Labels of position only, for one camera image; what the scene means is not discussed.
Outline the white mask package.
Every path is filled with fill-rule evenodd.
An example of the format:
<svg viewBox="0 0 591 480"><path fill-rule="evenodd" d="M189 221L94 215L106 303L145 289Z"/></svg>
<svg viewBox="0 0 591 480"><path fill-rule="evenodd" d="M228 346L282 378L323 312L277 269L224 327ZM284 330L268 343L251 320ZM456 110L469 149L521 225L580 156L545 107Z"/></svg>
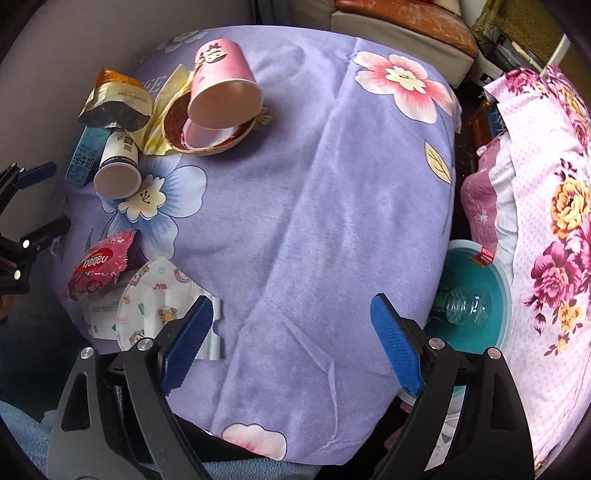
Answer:
<svg viewBox="0 0 591 480"><path fill-rule="evenodd" d="M84 300L83 317L92 338L116 343L120 350L129 350L143 338L154 339L163 327L183 318L199 297L211 299L213 325L221 320L221 299L200 287L191 287L186 293L128 287L109 292L98 300ZM211 326L197 360L221 360L221 336Z"/></svg>

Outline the blue milk carton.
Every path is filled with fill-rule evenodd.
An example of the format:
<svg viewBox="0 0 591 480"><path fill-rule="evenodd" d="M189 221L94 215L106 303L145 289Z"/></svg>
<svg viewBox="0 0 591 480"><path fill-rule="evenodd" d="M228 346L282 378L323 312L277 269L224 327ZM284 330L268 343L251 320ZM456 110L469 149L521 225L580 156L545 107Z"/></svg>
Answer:
<svg viewBox="0 0 591 480"><path fill-rule="evenodd" d="M92 180L109 135L107 129L84 128L67 167L66 180L80 187Z"/></svg>

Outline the white patterned face mask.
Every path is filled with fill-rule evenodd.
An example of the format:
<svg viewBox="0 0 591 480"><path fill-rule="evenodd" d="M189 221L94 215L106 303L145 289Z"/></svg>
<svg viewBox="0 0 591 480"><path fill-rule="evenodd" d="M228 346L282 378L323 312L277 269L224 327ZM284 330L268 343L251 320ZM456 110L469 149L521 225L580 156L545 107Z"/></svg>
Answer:
<svg viewBox="0 0 591 480"><path fill-rule="evenodd" d="M162 256L140 267L124 289L115 323L119 348L129 350L144 337L155 338L165 324L183 318L199 296L211 300L213 323L197 359L221 359L221 338L215 332L215 323L222 317L221 299Z"/></svg>

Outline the red snack wrapper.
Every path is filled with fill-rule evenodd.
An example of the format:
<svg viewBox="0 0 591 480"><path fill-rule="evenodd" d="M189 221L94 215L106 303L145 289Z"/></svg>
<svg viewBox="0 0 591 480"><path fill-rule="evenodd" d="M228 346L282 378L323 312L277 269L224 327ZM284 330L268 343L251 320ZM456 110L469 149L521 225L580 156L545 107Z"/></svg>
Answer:
<svg viewBox="0 0 591 480"><path fill-rule="evenodd" d="M72 272L67 284L67 297L75 302L96 296L114 283L129 264L136 233L118 232L90 248Z"/></svg>

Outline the white blue paper cup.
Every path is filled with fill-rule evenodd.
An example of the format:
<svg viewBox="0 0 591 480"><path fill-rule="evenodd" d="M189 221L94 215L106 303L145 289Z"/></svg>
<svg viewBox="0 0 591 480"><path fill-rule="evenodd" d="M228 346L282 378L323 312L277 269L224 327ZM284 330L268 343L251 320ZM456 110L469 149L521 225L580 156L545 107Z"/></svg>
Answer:
<svg viewBox="0 0 591 480"><path fill-rule="evenodd" d="M138 158L133 139L123 130L114 130L107 138L93 179L95 191L112 200L132 196L142 182Z"/></svg>

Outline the gold black snack bag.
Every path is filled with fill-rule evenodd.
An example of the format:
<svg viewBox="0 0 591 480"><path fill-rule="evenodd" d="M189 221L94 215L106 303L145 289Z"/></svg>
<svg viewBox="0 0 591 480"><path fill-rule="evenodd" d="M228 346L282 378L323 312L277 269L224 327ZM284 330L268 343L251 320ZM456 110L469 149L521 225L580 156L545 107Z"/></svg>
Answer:
<svg viewBox="0 0 591 480"><path fill-rule="evenodd" d="M135 132L147 125L152 105L151 95L138 80L102 68L78 121L90 128L120 128Z"/></svg>

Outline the brown coconut shell bowl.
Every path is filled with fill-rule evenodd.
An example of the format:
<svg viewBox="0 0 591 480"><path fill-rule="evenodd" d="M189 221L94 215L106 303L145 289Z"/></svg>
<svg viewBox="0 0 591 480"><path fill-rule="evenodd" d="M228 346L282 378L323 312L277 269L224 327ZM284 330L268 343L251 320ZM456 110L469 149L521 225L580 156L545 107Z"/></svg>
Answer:
<svg viewBox="0 0 591 480"><path fill-rule="evenodd" d="M201 157L221 154L238 145L256 126L256 117L235 127L207 129L190 120L187 107L190 93L185 92L166 107L162 135L175 151Z"/></svg>

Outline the white plastic lid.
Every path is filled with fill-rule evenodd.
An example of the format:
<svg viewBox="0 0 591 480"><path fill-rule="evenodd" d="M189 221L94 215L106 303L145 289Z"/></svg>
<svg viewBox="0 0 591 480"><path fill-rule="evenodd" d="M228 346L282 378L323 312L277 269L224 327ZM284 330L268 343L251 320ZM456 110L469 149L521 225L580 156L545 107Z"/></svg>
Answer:
<svg viewBox="0 0 591 480"><path fill-rule="evenodd" d="M238 126L224 129L208 129L187 119L182 127L181 142L187 149L211 149L232 138Z"/></svg>

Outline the pink paper cup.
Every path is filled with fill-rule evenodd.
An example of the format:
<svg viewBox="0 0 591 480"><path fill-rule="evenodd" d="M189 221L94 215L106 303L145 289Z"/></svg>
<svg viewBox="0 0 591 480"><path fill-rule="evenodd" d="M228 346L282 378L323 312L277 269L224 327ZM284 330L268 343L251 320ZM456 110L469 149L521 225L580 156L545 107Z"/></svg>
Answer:
<svg viewBox="0 0 591 480"><path fill-rule="evenodd" d="M195 55L188 118L200 127L238 126L263 109L263 90L256 83L238 43L215 39Z"/></svg>

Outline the purple floral bed sheet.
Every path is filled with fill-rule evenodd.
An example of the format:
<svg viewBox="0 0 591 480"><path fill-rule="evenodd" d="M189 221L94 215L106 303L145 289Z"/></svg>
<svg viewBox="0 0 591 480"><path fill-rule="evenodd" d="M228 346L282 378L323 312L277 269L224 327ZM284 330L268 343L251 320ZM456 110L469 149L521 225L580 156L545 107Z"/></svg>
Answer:
<svg viewBox="0 0 591 480"><path fill-rule="evenodd" d="M406 52L328 31L228 26L158 48L135 72L157 94L216 39L242 48L264 109L228 151L142 162L124 201L64 187L72 227L50 261L63 294L87 247L139 233L221 300L224 355L193 364L179 417L273 459L342 465L399 392L370 323L385 294L425 323L448 248L460 109Z"/></svg>

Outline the yellow crumpled napkin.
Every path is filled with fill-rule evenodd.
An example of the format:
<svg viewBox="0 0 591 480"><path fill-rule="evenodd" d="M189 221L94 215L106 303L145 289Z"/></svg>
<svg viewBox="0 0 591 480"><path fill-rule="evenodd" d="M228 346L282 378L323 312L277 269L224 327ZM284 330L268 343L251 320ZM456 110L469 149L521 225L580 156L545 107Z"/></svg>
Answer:
<svg viewBox="0 0 591 480"><path fill-rule="evenodd" d="M164 136L164 116L172 103L188 91L189 81L192 78L191 71L183 65L178 65L165 81L153 102L150 120L143 129L139 149L144 155L164 156L173 149Z"/></svg>

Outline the pink floral quilt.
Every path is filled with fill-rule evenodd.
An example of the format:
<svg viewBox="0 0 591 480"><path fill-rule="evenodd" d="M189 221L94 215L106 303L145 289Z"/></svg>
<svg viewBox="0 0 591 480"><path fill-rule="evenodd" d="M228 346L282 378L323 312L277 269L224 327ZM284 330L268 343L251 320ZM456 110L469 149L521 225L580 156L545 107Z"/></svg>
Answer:
<svg viewBox="0 0 591 480"><path fill-rule="evenodd" d="M513 70L486 93L504 129L479 148L461 201L508 278L503 352L542 472L590 403L590 113L555 66Z"/></svg>

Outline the black electronics stack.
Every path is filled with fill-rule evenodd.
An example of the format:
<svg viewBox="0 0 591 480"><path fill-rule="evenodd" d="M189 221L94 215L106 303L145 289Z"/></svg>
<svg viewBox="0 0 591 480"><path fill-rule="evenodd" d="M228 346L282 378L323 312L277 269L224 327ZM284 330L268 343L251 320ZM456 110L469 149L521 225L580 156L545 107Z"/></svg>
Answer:
<svg viewBox="0 0 591 480"><path fill-rule="evenodd" d="M479 54L470 70L470 79L485 86L505 73L527 68L541 73L544 62L531 50L513 40L497 26L477 40Z"/></svg>

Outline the orange leather seat cushion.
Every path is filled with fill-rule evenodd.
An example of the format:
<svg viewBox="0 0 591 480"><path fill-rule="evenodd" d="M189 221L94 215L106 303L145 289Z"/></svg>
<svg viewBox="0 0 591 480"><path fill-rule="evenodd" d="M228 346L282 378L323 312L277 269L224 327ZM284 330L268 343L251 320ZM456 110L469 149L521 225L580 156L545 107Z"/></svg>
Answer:
<svg viewBox="0 0 591 480"><path fill-rule="evenodd" d="M461 16L458 1L335 1L338 11L401 27L438 40L476 58L477 42Z"/></svg>

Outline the yellow patterned cloth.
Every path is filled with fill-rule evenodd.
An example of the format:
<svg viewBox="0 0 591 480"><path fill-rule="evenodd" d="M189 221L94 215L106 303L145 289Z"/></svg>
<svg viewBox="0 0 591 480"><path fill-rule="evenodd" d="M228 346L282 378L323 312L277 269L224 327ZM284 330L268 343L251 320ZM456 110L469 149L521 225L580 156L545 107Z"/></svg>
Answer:
<svg viewBox="0 0 591 480"><path fill-rule="evenodd" d="M542 64L552 58L563 37L541 1L485 1L470 29L476 39L482 40L495 28Z"/></svg>

